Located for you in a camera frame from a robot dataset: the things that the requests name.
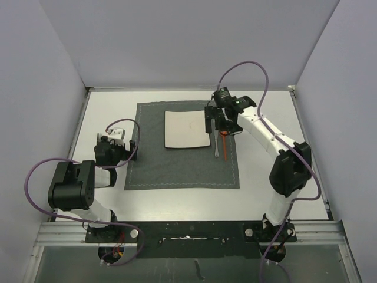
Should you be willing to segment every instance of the wall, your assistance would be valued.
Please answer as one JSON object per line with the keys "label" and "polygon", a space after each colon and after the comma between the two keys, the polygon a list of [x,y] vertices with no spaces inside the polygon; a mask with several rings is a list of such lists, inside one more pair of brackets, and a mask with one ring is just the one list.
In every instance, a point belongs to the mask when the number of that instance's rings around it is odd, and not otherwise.
{"label": "wall", "polygon": [[[40,0],[85,85],[214,88],[255,60],[271,88],[297,82],[338,0]],[[262,89],[244,66],[226,78]]]}
{"label": "wall", "polygon": [[377,2],[341,0],[297,85],[332,210],[363,282],[376,282]]}
{"label": "wall", "polygon": [[[27,202],[24,178],[36,162],[67,156],[85,89],[38,1],[1,1],[0,35],[0,281],[21,282],[46,220]],[[45,208],[54,167],[31,180]]]}

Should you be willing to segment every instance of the white tabletop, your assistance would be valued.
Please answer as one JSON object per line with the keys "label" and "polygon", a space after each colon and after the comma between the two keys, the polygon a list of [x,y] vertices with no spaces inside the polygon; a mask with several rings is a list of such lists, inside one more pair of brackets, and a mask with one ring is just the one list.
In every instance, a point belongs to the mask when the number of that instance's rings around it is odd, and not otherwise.
{"label": "white tabletop", "polygon": [[[248,95],[256,103],[260,91],[234,91],[232,95]],[[135,118],[137,103],[175,100],[208,100],[211,91],[146,91],[93,92],[90,94],[84,121],[78,136],[74,160],[94,159],[93,148],[98,132],[121,118]],[[282,132],[303,142],[302,132],[287,91],[270,91],[262,113]],[[125,141],[131,139],[132,122],[117,124],[126,130]],[[235,136],[239,165],[240,189],[155,189],[124,190],[127,165],[117,169],[114,187],[95,190],[95,198],[112,209],[119,221],[227,221],[261,220],[270,204],[273,189],[269,173],[273,160],[248,133]],[[311,179],[300,197],[315,196],[316,185]],[[296,202],[293,220],[328,219],[322,198],[314,202]]]}

